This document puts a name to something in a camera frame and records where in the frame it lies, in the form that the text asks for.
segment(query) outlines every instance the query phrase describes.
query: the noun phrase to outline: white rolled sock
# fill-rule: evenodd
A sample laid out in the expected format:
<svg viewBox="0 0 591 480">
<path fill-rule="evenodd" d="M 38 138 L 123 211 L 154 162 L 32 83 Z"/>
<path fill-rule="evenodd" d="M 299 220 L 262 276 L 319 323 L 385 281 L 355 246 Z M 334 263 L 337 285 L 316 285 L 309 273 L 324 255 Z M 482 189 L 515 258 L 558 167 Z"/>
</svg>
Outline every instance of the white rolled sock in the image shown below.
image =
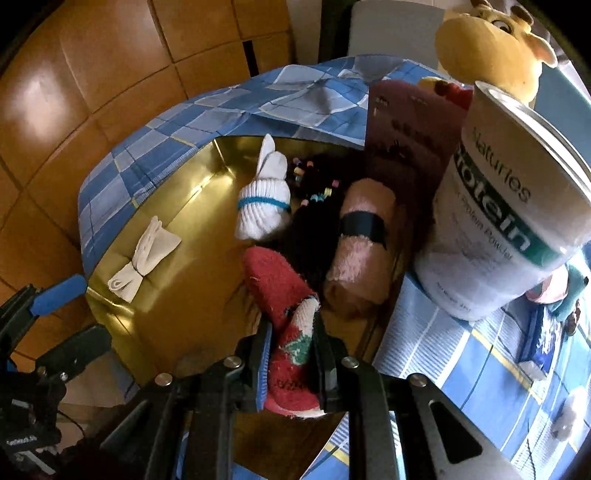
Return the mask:
<svg viewBox="0 0 591 480">
<path fill-rule="evenodd" d="M 290 188 L 285 182 L 287 159 L 275 151 L 269 134 L 263 139 L 256 176 L 238 196 L 239 212 L 236 237 L 257 241 L 270 239 L 287 228 L 291 221 L 288 207 Z"/>
</svg>

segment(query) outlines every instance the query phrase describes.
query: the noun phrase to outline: gold tray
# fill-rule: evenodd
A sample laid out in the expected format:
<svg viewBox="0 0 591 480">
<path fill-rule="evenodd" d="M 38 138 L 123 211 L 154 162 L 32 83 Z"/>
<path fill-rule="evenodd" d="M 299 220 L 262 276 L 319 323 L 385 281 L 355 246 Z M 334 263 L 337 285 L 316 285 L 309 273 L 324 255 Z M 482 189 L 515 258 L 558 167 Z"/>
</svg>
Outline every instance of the gold tray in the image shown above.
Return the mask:
<svg viewBox="0 0 591 480">
<path fill-rule="evenodd" d="M 203 371 L 232 354 L 240 338 L 255 332 L 259 310 L 242 282 L 241 257 L 250 244 L 237 240 L 234 228 L 238 193 L 254 177 L 261 142 L 262 137 L 220 137 L 204 146 L 138 208 L 90 276 L 90 308 L 108 328 L 113 348 L 138 383 L 161 372 Z M 276 138 L 275 143 L 288 159 L 318 153 L 344 156 L 348 151 L 291 138 Z M 367 360 L 379 345 L 409 257 L 412 228 L 402 209 L 397 214 L 399 228 L 391 236 L 391 251 L 398 252 L 398 258 L 390 300 L 370 318 L 344 320 L 323 310 L 328 333 Z M 130 304 L 111 293 L 106 283 L 131 260 L 154 215 L 182 242 L 144 278 Z M 301 421 L 269 412 L 239 415 L 235 461 L 269 480 L 299 478 L 339 419 Z"/>
</svg>

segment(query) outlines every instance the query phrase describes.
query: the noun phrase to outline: blue plaid fabric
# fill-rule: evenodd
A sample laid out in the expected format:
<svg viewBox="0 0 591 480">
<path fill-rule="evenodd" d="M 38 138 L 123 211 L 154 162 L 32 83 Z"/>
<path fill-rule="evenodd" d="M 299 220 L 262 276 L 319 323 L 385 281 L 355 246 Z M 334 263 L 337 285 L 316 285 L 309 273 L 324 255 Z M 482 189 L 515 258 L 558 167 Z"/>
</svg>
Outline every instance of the blue plaid fabric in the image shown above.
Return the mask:
<svg viewBox="0 0 591 480">
<path fill-rule="evenodd" d="M 578 266 L 588 272 L 584 260 Z M 572 389 L 583 385 L 591 395 L 591 293 L 584 293 L 577 331 L 561 341 L 549 377 L 533 384 L 517 365 L 532 308 L 521 297 L 472 326 L 440 310 L 409 274 L 374 365 L 395 377 L 407 377 L 413 372 L 426 374 L 523 478 L 558 480 L 581 447 L 591 423 L 591 407 L 587 406 L 584 422 L 571 440 L 559 442 L 550 433 Z M 404 479 L 393 415 L 391 421 L 398 467 Z M 348 480 L 348 464 L 349 423 L 345 417 L 304 477 Z"/>
<path fill-rule="evenodd" d="M 411 61 L 382 55 L 288 65 L 161 113 L 117 145 L 80 188 L 86 276 L 146 198 L 215 137 L 270 133 L 362 147 L 369 84 L 384 78 L 416 83 L 433 74 Z"/>
</svg>

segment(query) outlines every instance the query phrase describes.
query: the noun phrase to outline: green label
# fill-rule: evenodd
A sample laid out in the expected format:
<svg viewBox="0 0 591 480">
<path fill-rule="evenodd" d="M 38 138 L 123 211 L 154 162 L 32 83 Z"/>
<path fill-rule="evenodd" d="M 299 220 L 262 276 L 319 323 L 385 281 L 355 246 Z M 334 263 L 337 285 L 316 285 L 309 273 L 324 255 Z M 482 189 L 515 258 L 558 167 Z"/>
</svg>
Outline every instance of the green label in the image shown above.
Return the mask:
<svg viewBox="0 0 591 480">
<path fill-rule="evenodd" d="M 453 159 L 462 183 L 482 213 L 524 258 L 538 267 L 545 268 L 560 257 L 560 254 L 546 245 L 494 189 L 462 143 Z"/>
</svg>

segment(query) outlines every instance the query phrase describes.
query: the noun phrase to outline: metal can lid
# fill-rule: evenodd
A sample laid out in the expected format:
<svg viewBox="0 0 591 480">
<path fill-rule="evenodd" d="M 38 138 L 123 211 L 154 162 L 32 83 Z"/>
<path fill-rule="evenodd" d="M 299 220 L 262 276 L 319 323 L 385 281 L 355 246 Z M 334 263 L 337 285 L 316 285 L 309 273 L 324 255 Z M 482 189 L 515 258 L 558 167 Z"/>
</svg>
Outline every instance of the metal can lid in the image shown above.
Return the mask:
<svg viewBox="0 0 591 480">
<path fill-rule="evenodd" d="M 554 157 L 591 203 L 591 168 L 564 135 L 538 112 L 500 88 L 480 81 L 476 82 L 476 88 L 525 128 Z"/>
</svg>

